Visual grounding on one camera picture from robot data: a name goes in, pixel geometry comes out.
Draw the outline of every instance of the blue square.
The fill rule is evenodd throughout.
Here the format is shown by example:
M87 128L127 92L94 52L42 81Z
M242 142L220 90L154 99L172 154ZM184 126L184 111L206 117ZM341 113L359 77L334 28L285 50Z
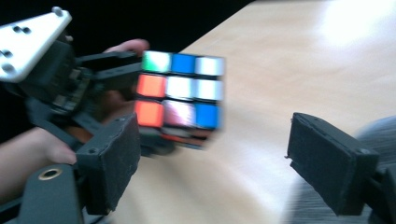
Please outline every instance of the blue square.
M174 73L194 73L195 56L187 54L174 54L172 57L171 71Z
M195 104L195 121L198 128L217 129L219 127L219 107Z

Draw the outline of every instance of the wooden table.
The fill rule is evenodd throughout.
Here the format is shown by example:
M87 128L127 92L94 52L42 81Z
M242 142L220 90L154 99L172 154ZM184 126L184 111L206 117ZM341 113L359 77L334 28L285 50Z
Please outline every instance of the wooden table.
M184 51L226 58L224 130L142 158L116 223L281 223L293 112L350 134L396 114L396 1L259 1Z

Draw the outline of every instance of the green square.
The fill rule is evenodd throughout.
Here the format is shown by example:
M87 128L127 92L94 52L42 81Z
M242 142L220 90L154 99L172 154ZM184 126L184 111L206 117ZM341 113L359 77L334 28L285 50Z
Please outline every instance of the green square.
M167 73L171 67L171 53L147 50L143 54L142 69L149 72Z

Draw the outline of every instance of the cube face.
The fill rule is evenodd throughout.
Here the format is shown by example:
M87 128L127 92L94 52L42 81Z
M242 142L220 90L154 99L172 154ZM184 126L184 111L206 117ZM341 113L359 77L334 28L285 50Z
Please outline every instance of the cube face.
M221 127L224 59L145 51L137 86L139 125L199 147Z

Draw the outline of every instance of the tabletop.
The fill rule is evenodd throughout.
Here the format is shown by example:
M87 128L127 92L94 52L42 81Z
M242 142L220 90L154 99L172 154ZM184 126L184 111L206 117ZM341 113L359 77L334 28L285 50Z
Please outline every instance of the tabletop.
M257 1L183 52L226 59L224 127L203 150L142 158L115 223L283 223L302 112L354 134L396 114L396 1Z

